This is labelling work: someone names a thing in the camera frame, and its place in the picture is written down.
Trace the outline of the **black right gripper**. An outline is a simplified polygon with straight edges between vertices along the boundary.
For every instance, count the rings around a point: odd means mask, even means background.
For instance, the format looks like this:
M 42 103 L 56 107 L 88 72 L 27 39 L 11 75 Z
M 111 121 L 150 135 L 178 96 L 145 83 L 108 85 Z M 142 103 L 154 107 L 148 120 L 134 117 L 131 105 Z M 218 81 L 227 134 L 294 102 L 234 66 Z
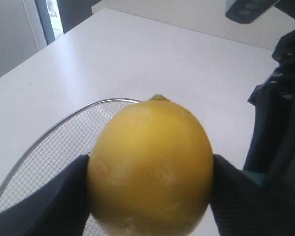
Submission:
M 281 37 L 272 58 L 278 67 L 248 99 L 255 125 L 243 170 L 295 208 L 295 30 Z

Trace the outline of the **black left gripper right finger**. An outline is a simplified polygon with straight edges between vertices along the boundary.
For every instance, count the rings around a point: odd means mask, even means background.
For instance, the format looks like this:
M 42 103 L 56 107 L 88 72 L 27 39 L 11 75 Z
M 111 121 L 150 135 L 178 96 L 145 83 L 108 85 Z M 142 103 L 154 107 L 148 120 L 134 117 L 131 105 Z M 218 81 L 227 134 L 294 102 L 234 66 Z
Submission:
M 220 155 L 210 206 L 222 236 L 295 236 L 295 209 L 275 199 Z

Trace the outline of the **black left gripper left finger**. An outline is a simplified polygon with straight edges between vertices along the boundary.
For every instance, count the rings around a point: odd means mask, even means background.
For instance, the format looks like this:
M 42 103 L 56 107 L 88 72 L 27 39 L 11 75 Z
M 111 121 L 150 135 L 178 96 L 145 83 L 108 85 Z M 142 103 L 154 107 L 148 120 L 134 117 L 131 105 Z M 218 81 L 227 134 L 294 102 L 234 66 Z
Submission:
M 0 236 L 81 236 L 89 217 L 86 175 L 80 155 L 42 188 L 0 213 Z

